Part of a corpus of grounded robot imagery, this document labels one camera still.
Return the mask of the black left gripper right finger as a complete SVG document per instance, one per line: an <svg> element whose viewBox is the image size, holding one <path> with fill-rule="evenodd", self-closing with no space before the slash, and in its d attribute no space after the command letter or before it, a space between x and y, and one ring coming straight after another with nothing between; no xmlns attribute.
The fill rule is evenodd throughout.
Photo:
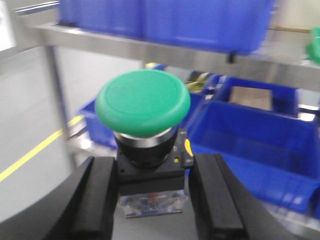
<svg viewBox="0 0 320 240"><path fill-rule="evenodd" d="M188 184L198 239L296 239L240 182L221 154L196 154Z"/></svg>

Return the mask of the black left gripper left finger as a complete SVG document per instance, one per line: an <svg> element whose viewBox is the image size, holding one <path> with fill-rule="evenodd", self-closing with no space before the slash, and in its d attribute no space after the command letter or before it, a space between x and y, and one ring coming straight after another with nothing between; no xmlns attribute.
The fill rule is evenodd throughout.
<svg viewBox="0 0 320 240"><path fill-rule="evenodd" d="M93 157L80 196L47 240L110 240L118 200L118 169L113 157Z"/></svg>

